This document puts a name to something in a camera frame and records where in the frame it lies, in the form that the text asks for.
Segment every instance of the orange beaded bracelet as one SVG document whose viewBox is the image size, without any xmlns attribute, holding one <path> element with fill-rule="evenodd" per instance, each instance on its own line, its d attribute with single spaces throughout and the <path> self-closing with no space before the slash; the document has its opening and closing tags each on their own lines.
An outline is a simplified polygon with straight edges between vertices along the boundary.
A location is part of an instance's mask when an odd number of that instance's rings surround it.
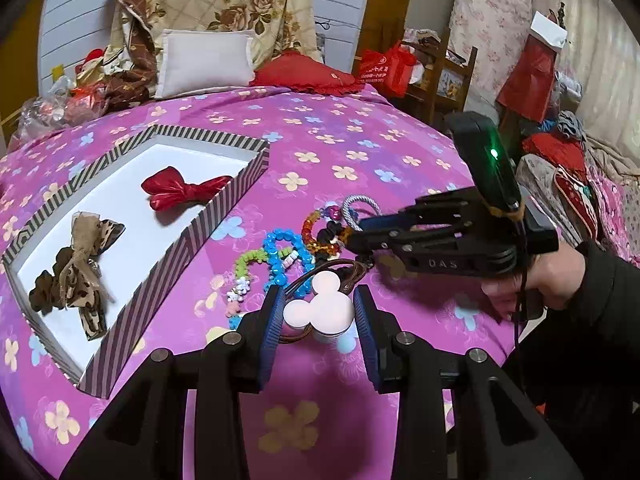
<svg viewBox="0 0 640 480">
<path fill-rule="evenodd" d="M 335 256 L 340 252 L 340 245 L 321 244 L 311 234 L 313 225 L 320 219 L 320 217 L 321 215 L 318 210 L 313 211 L 308 217 L 306 217 L 304 223 L 302 224 L 302 241 L 305 243 L 306 248 L 311 254 L 315 254 L 318 251 L 325 251 L 329 255 Z M 338 235 L 338 240 L 345 244 L 351 232 L 352 229 L 350 227 L 345 227 Z"/>
</svg>

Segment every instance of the white paper bag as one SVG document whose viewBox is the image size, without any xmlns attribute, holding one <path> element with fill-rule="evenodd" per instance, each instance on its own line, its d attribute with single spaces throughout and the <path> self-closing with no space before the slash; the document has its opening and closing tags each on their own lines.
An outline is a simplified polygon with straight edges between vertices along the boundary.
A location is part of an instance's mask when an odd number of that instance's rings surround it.
<svg viewBox="0 0 640 480">
<path fill-rule="evenodd" d="M 566 30 L 539 12 L 536 12 L 533 17 L 529 27 L 529 34 L 556 52 L 560 52 L 566 43 Z"/>
</svg>

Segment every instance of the white pillow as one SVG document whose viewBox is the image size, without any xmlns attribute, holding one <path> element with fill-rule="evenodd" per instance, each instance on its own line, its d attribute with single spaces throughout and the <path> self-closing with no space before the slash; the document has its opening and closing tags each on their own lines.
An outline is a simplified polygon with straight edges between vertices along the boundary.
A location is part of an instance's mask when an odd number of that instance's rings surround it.
<svg viewBox="0 0 640 480">
<path fill-rule="evenodd" d="M 252 30 L 169 30 L 162 38 L 156 99 L 244 88 L 254 80 Z"/>
</svg>

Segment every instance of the wooden door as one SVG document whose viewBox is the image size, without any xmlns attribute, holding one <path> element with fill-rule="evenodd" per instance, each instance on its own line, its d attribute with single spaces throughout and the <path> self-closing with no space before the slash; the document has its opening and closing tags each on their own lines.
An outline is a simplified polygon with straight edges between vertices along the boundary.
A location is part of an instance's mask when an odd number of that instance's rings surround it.
<svg viewBox="0 0 640 480">
<path fill-rule="evenodd" d="M 352 73 L 357 74 L 363 50 L 384 52 L 404 34 L 409 0 L 367 0 Z"/>
</svg>

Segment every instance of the red pillow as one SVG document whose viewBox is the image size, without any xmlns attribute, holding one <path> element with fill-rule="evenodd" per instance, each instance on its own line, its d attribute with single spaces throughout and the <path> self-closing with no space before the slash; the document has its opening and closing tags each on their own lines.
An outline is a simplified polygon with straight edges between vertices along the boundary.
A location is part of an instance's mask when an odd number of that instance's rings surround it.
<svg viewBox="0 0 640 480">
<path fill-rule="evenodd" d="M 287 50 L 256 70 L 251 86 L 286 86 L 297 92 L 335 96 L 364 88 L 351 74 L 318 63 L 297 50 Z"/>
<path fill-rule="evenodd" d="M 533 134 L 522 143 L 525 153 L 533 153 L 562 166 L 581 182 L 587 182 L 587 170 L 584 167 L 584 153 L 580 141 L 565 140 L 553 133 Z"/>
</svg>

